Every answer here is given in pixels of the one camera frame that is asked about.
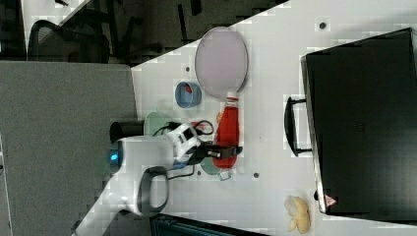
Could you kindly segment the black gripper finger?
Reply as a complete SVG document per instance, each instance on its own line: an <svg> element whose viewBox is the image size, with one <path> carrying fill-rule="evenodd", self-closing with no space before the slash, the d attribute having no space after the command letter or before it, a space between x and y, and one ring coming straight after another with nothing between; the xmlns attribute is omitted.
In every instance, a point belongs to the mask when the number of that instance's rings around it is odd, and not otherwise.
<svg viewBox="0 0 417 236"><path fill-rule="evenodd" d="M243 148L238 146L227 146L222 147L211 142L206 142L204 144L205 152L208 156L211 156L215 159L226 159L232 156L238 155L242 152Z"/></svg>

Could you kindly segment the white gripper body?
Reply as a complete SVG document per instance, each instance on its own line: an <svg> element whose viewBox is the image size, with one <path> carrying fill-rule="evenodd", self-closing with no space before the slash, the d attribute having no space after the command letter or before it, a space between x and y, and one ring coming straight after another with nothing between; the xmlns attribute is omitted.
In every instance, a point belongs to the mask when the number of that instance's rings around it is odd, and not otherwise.
<svg viewBox="0 0 417 236"><path fill-rule="evenodd" d="M166 136L173 143L176 165L194 165L200 160L198 148L202 145L197 130L190 123L168 122L170 131Z"/></svg>

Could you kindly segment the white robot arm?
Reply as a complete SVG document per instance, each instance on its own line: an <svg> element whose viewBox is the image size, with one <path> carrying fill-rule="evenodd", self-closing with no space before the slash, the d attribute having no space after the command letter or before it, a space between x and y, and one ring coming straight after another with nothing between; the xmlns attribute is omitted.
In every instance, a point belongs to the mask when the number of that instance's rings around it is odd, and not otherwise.
<svg viewBox="0 0 417 236"><path fill-rule="evenodd" d="M168 133L126 137L117 141L119 169L112 175L86 216L71 236L103 236L115 215L122 210L150 217L164 206L153 206L152 180L170 180L168 173L201 163L206 158L229 160L240 154L238 145L219 146L200 139L203 134L190 123L169 122Z"/></svg>

